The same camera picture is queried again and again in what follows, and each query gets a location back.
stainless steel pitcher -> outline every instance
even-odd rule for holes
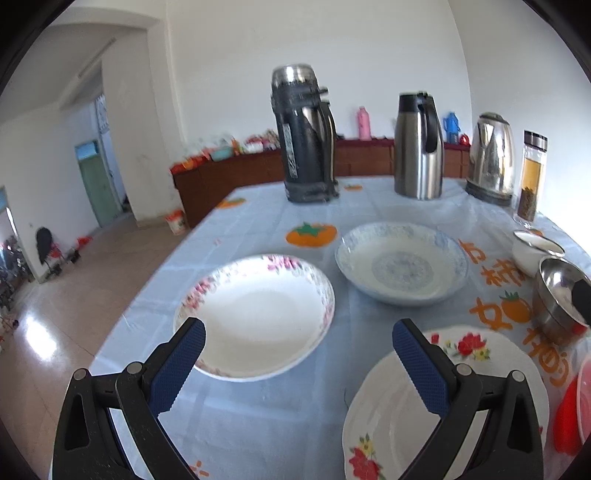
[[[443,134],[433,97],[403,93],[394,137],[394,190],[419,200],[441,196]]]

blue and white bowl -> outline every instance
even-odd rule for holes
[[[442,301],[464,286],[468,274],[462,247],[445,233],[413,223],[359,226],[341,239],[335,257],[358,289],[400,306]]]

green door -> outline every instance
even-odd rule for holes
[[[80,160],[78,164],[96,220],[100,226],[110,224],[119,215],[119,208],[113,197],[102,157],[94,155]]]

floral plate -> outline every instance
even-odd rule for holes
[[[306,358],[322,341],[335,293],[314,265],[285,255],[243,258],[218,268],[191,289],[174,317],[205,324],[195,367],[234,382],[270,378]]]
[[[538,369],[527,354],[504,335],[469,326],[425,333],[455,363],[466,363],[477,373],[506,377],[521,370],[527,378],[542,445],[550,409]],[[477,412],[446,479],[460,476],[474,449],[486,412]],[[439,422],[414,388],[398,355],[380,360],[355,395],[343,426],[343,453],[347,480],[396,480],[408,468]]]

light blue tablecloth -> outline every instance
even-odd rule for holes
[[[347,191],[344,187],[351,184],[363,188]],[[310,205],[289,203],[279,183],[233,192],[229,198],[243,197],[246,202],[214,210],[191,232],[132,302],[90,367],[93,375],[108,374],[147,358],[159,343],[170,339],[175,310],[189,289],[229,261],[273,252],[295,255],[320,267],[333,284],[336,311],[316,351],[292,370],[253,383],[224,382],[193,371],[173,408],[160,415],[187,463],[209,474],[201,473],[202,479],[343,479],[341,433],[348,405],[370,369],[392,351],[396,320],[410,317],[423,330],[459,323],[488,327],[487,319],[501,310],[499,296],[505,290],[516,291],[531,303],[531,281],[519,280],[511,269],[503,273],[502,264],[497,263],[511,258],[505,235],[516,225],[507,210],[468,196],[462,181],[446,179],[442,198],[429,202],[396,195],[392,177],[342,179],[340,191],[335,201]],[[339,237],[316,249],[285,241],[286,233],[303,222],[332,224],[340,236],[378,220],[438,228],[468,249],[473,244],[483,255],[471,251],[476,263],[470,262],[469,281],[455,296],[431,307],[410,309],[375,301],[344,278],[334,258]],[[565,247],[568,259],[591,274],[591,259],[564,232],[544,217],[537,227]],[[490,284],[483,268],[493,271],[488,274]],[[477,299],[484,305],[496,305],[482,313],[484,322],[476,310],[470,312]],[[548,388],[551,414],[545,470],[547,478],[557,478],[571,457],[554,450],[551,425],[564,390],[591,343],[585,339],[560,357],[561,351],[531,331],[531,323],[517,323],[506,316],[502,321],[511,329],[500,332],[530,354]],[[115,413],[115,423],[136,473],[151,478],[120,413]]]

